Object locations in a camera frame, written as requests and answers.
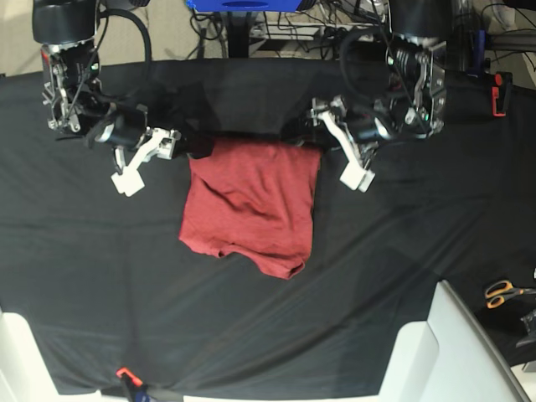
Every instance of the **red clip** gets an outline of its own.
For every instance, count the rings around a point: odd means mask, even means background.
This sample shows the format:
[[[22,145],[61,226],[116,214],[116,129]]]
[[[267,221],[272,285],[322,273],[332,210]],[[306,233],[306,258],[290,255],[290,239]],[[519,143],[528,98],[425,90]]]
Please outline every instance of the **red clip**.
[[[50,64],[49,56],[43,50],[41,50],[41,57],[47,65]]]
[[[119,378],[122,378],[123,374],[126,374],[131,379],[132,383],[137,387],[141,387],[143,385],[143,381],[141,381],[137,376],[135,376],[128,368],[121,367],[116,371],[116,376]]]
[[[493,86],[492,87],[492,110],[493,110],[493,115],[495,117],[505,117],[506,113],[502,112],[498,112],[497,111],[497,101],[499,99],[499,88],[498,86]]]
[[[503,76],[500,75],[499,73],[495,74],[495,84],[497,86],[503,86]]]

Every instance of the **blue object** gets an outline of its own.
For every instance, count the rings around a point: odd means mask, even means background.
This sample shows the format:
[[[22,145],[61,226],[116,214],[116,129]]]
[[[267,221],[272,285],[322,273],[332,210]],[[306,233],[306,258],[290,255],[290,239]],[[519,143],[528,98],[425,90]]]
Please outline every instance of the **blue object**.
[[[136,402],[158,402],[156,399],[151,398],[143,391],[136,392]]]
[[[188,0],[201,13],[226,11],[296,11],[302,0]]]
[[[484,60],[486,59],[486,31],[482,29],[477,31],[473,45],[472,67],[467,73],[480,77],[484,72]]]

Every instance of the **scissors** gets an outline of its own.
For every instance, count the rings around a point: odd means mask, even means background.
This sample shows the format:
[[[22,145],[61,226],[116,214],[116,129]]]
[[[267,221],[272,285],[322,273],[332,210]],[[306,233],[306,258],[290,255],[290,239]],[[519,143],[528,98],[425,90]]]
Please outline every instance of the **scissors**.
[[[487,308],[497,308],[506,301],[521,295],[536,295],[536,289],[532,287],[515,287],[511,281],[505,280],[495,282],[484,292]]]

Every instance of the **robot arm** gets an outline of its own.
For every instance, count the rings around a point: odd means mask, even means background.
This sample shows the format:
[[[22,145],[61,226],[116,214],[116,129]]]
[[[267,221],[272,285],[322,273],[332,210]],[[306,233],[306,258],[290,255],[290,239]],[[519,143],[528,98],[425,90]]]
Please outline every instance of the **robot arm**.
[[[130,197],[144,187],[137,169],[153,156],[211,154],[213,143],[186,123],[168,130],[150,127],[144,107],[127,107],[102,94],[95,46],[102,16],[96,0],[33,0],[33,5],[33,36],[42,44],[49,128],[67,137],[84,138],[89,146],[95,142],[111,145],[116,166],[112,180],[119,193]],[[126,163],[125,151],[135,153],[130,163]]]
[[[345,74],[346,61],[351,53],[350,44],[363,36],[363,32],[354,30],[341,46],[341,68],[354,99],[313,100],[312,108],[307,111],[306,130],[312,127],[313,131],[323,131],[323,136],[331,139],[328,142],[335,142],[335,147],[345,151],[348,169],[341,179],[352,189],[366,191],[368,188],[374,177],[369,165],[382,143],[427,138],[443,127],[445,71],[436,63],[436,56],[444,52],[444,33],[422,38],[416,35],[423,32],[433,35],[433,29],[420,29],[419,21],[399,23],[400,10],[423,5],[422,9],[431,10],[435,1],[443,5],[451,3],[451,0],[389,2],[391,23],[402,26],[400,29],[404,32],[394,32],[391,27],[384,61],[393,70],[394,80],[404,88],[405,97],[399,96],[400,90],[398,93],[395,90],[386,100],[366,99],[353,88],[349,75]],[[148,3],[147,0],[130,2]],[[397,7],[402,3],[408,7]],[[118,99],[102,94],[98,78],[101,72],[99,44],[95,46],[96,31],[103,15],[99,1],[33,0],[33,5],[33,36],[43,45],[44,104],[50,108],[49,127],[64,135],[83,137],[89,145],[94,142],[111,145],[115,149],[117,170],[112,179],[120,193],[130,196],[143,187],[137,169],[153,156],[171,159],[179,153],[195,157],[211,154],[212,141],[193,132],[186,124],[167,130],[150,127],[146,109],[126,107]],[[110,11],[105,13],[107,17],[112,15]],[[434,26],[433,21],[426,19],[427,28]],[[384,42],[388,42],[386,33],[373,29],[373,34],[382,34]],[[150,43],[148,34],[146,36],[146,42]],[[313,143],[325,142],[318,141],[319,137],[312,135]],[[125,151],[136,153],[130,164],[126,163]]]

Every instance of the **black tablecloth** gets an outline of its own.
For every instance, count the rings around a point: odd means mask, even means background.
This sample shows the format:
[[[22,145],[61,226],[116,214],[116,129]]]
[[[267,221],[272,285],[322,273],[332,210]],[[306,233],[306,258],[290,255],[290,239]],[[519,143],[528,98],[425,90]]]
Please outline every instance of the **black tablecloth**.
[[[103,80],[120,90],[138,73],[110,67]],[[383,89],[384,69],[365,73],[364,89]],[[376,394],[398,330],[426,319],[444,278],[510,364],[536,357],[513,347],[531,299],[482,311],[489,281],[533,284],[533,92],[516,90],[508,116],[494,119],[489,84],[450,75],[445,130],[382,149],[365,194],[338,181],[342,153],[327,154],[311,259],[281,281],[177,240],[185,159],[144,165],[146,188],[117,194],[107,147],[54,141],[41,85],[39,75],[0,80],[0,306],[28,319],[60,392],[117,385],[127,365],[184,394]],[[152,87],[174,92],[202,128],[261,133],[278,132],[311,96],[343,90],[336,64],[292,59],[161,62]]]

